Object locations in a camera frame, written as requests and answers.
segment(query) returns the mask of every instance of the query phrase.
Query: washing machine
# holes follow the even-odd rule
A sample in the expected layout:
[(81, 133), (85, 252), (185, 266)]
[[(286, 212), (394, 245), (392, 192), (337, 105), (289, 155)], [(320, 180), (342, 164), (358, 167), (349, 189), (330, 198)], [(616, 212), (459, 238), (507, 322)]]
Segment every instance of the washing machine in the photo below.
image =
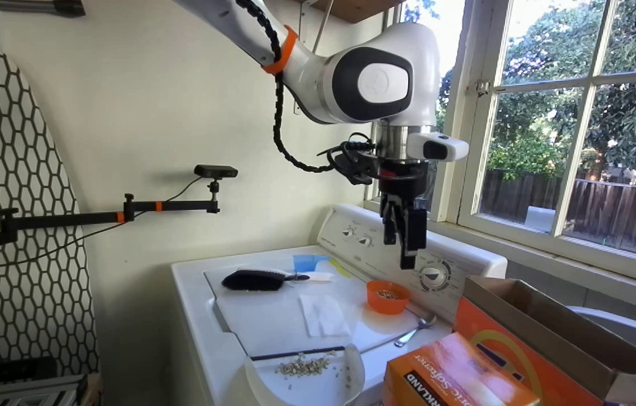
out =
[[(296, 258), (317, 259), (312, 279), (277, 291), (224, 287), (234, 270), (290, 276)], [(171, 404), (380, 404), (385, 364), (450, 331), (470, 276), (506, 278), (507, 268), (506, 258), (436, 233), (414, 270), (397, 259), (400, 248), (383, 246), (378, 215), (337, 205), (314, 246), (171, 265)], [(409, 309), (371, 312), (370, 279), (405, 287)]]

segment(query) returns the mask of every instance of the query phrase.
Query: tree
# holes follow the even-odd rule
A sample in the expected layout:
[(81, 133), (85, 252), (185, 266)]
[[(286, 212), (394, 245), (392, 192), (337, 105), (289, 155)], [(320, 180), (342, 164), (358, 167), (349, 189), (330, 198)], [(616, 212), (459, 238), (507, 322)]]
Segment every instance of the tree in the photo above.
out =
[[(587, 74), (602, 8), (602, 0), (589, 0), (573, 10), (549, 10), (521, 39), (507, 45), (503, 81)], [(636, 0), (624, 0), (618, 10), (605, 71), (636, 71)], [(579, 99), (579, 91), (500, 96), (494, 150), (519, 146), (521, 137), (523, 146), (544, 143), (563, 152), (578, 126)], [(598, 91), (587, 150), (602, 155), (598, 162), (636, 169), (636, 83), (613, 83)]]

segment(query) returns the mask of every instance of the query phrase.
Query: wooden fence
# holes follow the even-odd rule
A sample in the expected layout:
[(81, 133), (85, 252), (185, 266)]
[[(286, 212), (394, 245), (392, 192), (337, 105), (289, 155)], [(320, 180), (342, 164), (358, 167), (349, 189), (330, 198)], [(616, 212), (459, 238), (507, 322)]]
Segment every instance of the wooden fence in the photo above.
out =
[[(523, 177), (507, 180), (489, 172), (483, 185), (481, 212), (523, 224), (527, 205), (554, 208), (559, 188), (559, 178)], [(578, 178), (565, 236), (636, 251), (636, 185)]]

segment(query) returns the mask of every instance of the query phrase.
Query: black cable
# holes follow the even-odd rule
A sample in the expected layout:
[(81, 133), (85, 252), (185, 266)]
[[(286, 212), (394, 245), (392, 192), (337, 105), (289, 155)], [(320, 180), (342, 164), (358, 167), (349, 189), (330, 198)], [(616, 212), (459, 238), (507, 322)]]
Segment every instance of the black cable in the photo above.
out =
[[(189, 180), (179, 194), (168, 197), (167, 202), (175, 202), (179, 197), (183, 197), (196, 180), (200, 180), (200, 178)], [(127, 224), (113, 224), (113, 225), (99, 229), (99, 230), (87, 233), (87, 236), (84, 236), (84, 238), (69, 239), (69, 242), (66, 242), (66, 245), (60, 245), (60, 246), (57, 246), (57, 248), (52, 248), (52, 251), (43, 251), (43, 252), (39, 252), (35, 258), (25, 258), (25, 259), (17, 259), (17, 261), (0, 265), (0, 268), (28, 265), (28, 261), (35, 261), (35, 259), (41, 259), (41, 258), (49, 258), (49, 256), (53, 256), (53, 252), (58, 252), (58, 251), (62, 251), (62, 248), (68, 248), (68, 246), (75, 246), (75, 245), (79, 245), (79, 242), (85, 242), (85, 239), (91, 239), (91, 238), (94, 238), (94, 236), (103, 236), (103, 233), (114, 230), (114, 229), (121, 229), (121, 225), (127, 225)]]
[[(268, 42), (271, 42), (271, 49), (272, 49), (272, 62), (280, 62), (282, 57), (282, 49), (280, 49), (280, 42), (277, 42), (277, 35), (271, 26), (271, 20), (267, 18), (267, 13), (251, 0), (236, 0), (240, 8), (244, 8), (267, 33)], [(303, 172), (312, 172), (312, 175), (322, 175), (322, 172), (332, 172), (333, 167), (332, 164), (320, 164), (320, 167), (314, 167), (314, 164), (307, 164), (307, 162), (299, 162), (282, 143), (282, 133), (280, 133), (280, 126), (282, 126), (282, 101), (285, 101), (285, 78), (282, 73), (274, 74), (274, 115), (272, 115), (272, 144), (277, 146), (277, 152), (298, 169)]]

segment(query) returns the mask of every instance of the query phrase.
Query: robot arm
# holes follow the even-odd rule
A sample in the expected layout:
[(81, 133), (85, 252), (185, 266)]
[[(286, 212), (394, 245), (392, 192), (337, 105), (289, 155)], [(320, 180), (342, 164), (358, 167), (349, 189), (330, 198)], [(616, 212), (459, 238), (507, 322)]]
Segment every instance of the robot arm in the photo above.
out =
[(312, 54), (296, 33), (274, 23), (262, 0), (179, 0), (240, 45), (267, 73), (282, 74), (307, 118), (320, 124), (377, 122), (378, 144), (367, 175), (346, 175), (348, 158), (333, 162), (352, 183), (378, 178), (383, 242), (401, 245), (401, 268), (414, 266), (426, 246), (426, 160), (459, 160), (470, 146), (429, 133), (439, 91), (432, 33), (401, 23), (365, 45), (333, 57)]

